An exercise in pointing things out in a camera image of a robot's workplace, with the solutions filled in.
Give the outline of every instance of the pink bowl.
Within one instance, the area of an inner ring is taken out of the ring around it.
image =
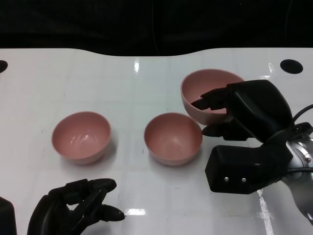
[[[187,75],[181,83],[181,99],[185,110],[195,121],[202,125],[210,125],[226,118],[226,110],[200,110],[191,105],[200,96],[216,88],[226,87],[227,84],[243,82],[244,80],[224,70],[199,70]]]
[[[104,155],[111,127],[100,114],[79,112],[58,123],[52,133],[54,149],[75,164],[88,164]]]
[[[202,133],[190,117],[166,113],[148,123],[144,140],[152,156],[160,163],[182,165],[195,158],[202,143]]]

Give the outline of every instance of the white table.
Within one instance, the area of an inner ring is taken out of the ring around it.
[[[1,49],[8,69],[0,74],[0,196],[16,210],[26,234],[38,201],[51,189],[87,178],[113,178],[117,188],[105,204],[128,216],[99,222],[85,235],[295,235],[313,228],[277,183],[252,195],[210,192],[204,168],[217,144],[258,146],[256,140],[226,142],[205,137],[199,159],[166,167],[148,156],[143,129],[154,116],[186,113],[180,83],[190,72],[223,69],[245,80],[268,79],[293,114],[313,103],[313,49],[211,49],[173,57],[112,57],[76,49]],[[280,69],[284,59],[304,70]],[[95,111],[111,123],[115,149],[94,165],[63,161],[53,150],[57,122],[78,111]],[[299,121],[312,123],[313,112]]]

